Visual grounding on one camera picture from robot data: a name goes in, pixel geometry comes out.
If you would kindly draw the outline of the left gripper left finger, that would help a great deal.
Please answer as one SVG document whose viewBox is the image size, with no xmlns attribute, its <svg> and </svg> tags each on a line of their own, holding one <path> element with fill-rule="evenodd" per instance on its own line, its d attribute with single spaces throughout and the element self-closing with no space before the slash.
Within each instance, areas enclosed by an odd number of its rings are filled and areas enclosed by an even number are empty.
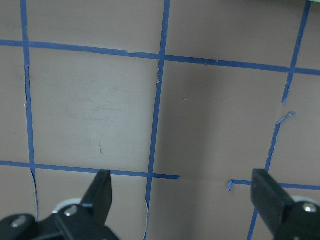
<svg viewBox="0 0 320 240">
<path fill-rule="evenodd" d="M 112 206 L 112 179 L 109 170 L 100 170 L 85 192 L 80 205 L 100 225 L 105 225 Z"/>
</svg>

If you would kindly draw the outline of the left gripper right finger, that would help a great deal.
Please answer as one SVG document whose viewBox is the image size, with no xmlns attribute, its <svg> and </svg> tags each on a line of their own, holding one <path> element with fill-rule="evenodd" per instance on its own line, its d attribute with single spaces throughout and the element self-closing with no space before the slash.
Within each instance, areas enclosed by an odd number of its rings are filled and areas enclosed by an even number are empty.
<svg viewBox="0 0 320 240">
<path fill-rule="evenodd" d="M 293 216 L 297 203 L 264 169 L 251 176 L 251 201 L 275 238 L 296 238 Z"/>
</svg>

